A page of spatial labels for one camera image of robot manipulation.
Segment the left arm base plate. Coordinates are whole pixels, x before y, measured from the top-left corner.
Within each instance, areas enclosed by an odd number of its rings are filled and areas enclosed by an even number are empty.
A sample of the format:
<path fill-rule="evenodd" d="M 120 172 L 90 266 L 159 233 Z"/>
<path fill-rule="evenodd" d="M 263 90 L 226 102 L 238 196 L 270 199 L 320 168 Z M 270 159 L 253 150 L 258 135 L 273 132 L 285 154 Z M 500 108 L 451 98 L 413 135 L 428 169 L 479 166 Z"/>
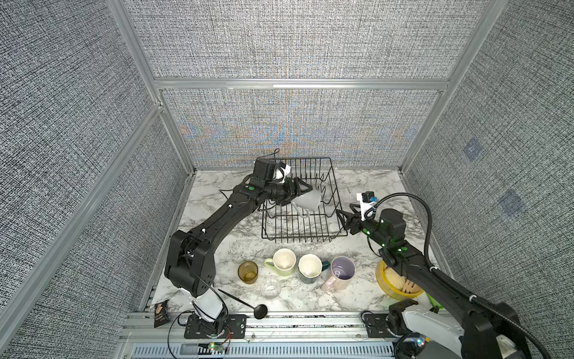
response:
<path fill-rule="evenodd" d="M 225 323 L 202 320 L 195 314 L 188 317 L 184 338 L 198 340 L 243 339 L 247 327 L 247 316 L 244 314 L 230 314 Z"/>

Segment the clear glass cup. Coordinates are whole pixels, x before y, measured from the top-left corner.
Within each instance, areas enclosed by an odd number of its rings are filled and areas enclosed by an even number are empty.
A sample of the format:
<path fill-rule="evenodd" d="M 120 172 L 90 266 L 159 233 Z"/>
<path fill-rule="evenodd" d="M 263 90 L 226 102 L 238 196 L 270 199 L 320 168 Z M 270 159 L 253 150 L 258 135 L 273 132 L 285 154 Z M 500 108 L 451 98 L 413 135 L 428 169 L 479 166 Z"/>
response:
<path fill-rule="evenodd" d="M 281 290 L 281 282 L 276 278 L 266 278 L 261 284 L 261 294 L 265 299 L 275 299 Z"/>

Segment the light green mug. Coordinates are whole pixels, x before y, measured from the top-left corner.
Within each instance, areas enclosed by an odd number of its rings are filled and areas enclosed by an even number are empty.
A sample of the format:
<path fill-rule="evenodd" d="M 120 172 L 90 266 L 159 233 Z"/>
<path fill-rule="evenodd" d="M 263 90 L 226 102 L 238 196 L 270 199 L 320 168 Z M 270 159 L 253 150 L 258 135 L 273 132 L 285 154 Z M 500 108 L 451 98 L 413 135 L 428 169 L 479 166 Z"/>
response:
<path fill-rule="evenodd" d="M 294 251 L 288 248 L 281 248 L 276 251 L 272 258 L 266 259 L 264 265 L 280 276 L 290 276 L 294 272 L 297 264 L 297 257 Z"/>

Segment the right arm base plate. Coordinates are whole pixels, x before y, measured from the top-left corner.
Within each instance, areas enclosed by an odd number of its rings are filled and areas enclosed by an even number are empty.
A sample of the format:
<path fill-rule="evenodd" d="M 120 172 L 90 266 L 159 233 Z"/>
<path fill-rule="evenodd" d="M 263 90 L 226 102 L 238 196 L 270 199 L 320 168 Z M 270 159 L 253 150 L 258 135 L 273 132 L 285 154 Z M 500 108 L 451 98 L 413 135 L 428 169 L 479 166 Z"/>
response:
<path fill-rule="evenodd" d="M 363 322 L 368 338 L 400 338 L 400 335 L 394 334 L 388 327 L 387 314 L 374 314 L 372 311 L 363 311 L 360 314 L 360 320 Z"/>

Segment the amber glass cup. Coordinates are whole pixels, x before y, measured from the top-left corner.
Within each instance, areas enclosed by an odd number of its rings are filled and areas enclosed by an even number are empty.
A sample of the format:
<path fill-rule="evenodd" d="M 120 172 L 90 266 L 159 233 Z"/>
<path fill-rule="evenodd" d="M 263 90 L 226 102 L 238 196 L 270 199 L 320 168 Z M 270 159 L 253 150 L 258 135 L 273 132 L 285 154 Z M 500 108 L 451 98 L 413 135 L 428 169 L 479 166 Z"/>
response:
<path fill-rule="evenodd" d="M 253 261 L 245 261 L 238 267 L 238 277 L 244 284 L 255 284 L 259 268 Z"/>

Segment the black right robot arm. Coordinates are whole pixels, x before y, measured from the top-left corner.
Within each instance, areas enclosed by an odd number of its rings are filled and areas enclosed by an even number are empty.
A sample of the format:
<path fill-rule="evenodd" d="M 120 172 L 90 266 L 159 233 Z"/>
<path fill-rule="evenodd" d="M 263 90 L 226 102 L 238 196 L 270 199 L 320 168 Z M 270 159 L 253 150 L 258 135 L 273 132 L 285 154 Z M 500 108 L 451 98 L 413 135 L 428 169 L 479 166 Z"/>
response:
<path fill-rule="evenodd" d="M 345 230 L 362 233 L 377 243 L 388 267 L 421 287 L 452 317 L 447 320 L 415 300 L 405 299 L 390 306 L 387 327 L 393 334 L 422 334 L 460 358 L 530 358 L 530 344 L 549 358 L 545 346 L 521 326 L 514 309 L 471 293 L 408 243 L 401 212 L 385 209 L 379 219 L 364 219 L 357 211 L 339 209 L 336 213 Z"/>

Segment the white ceramic mug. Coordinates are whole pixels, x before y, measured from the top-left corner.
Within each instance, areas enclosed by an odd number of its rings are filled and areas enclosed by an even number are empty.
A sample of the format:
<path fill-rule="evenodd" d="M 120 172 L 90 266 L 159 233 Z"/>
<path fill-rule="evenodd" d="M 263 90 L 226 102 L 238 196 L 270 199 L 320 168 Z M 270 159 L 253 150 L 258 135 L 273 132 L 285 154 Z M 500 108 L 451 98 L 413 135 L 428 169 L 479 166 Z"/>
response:
<path fill-rule="evenodd" d="M 307 218 L 315 212 L 322 202 L 322 194 L 318 189 L 313 189 L 296 197 L 292 203 L 294 210 L 300 217 Z"/>

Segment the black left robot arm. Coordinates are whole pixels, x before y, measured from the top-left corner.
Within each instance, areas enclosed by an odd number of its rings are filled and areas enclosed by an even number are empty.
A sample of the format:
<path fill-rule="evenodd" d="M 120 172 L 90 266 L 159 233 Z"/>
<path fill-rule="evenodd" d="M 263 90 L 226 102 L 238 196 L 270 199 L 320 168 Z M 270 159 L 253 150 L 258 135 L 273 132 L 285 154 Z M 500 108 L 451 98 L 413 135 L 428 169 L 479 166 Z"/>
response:
<path fill-rule="evenodd" d="M 215 278 L 215 251 L 227 235 L 245 218 L 270 200 L 285 206 L 297 197 L 310 193 L 312 185 L 299 177 L 283 181 L 261 180 L 248 175 L 231 190 L 227 201 L 197 227 L 185 232 L 178 230 L 170 238 L 164 276 L 175 286 L 199 299 L 213 294 L 221 304 L 217 314 L 199 309 L 200 318 L 221 322 L 229 315 L 227 305 L 212 287 Z"/>

